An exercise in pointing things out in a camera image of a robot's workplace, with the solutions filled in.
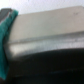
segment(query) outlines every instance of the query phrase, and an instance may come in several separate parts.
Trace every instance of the green fabric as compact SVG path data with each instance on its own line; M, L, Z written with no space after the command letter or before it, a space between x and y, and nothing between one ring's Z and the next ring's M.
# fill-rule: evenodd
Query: green fabric
M3 50L3 38L7 34L8 28L17 15L18 12L13 10L9 13L8 17L0 23L0 77L4 80L6 79L9 66Z

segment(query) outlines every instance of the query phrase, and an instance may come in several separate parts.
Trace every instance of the green object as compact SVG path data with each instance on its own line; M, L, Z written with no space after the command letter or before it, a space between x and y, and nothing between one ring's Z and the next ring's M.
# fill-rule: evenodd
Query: green object
M9 15L0 23L0 77L5 80L8 73L8 62L3 50L3 38L8 32L8 28L10 27L11 23L18 15L18 12L12 10L9 12Z

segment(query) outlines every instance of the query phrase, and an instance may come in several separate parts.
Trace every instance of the silver metal surface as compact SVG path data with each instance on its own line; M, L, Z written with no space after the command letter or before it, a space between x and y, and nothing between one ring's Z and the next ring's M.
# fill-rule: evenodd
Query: silver metal surface
M8 59L17 60L40 52L83 48L82 31L83 7L19 15L11 27L4 49Z

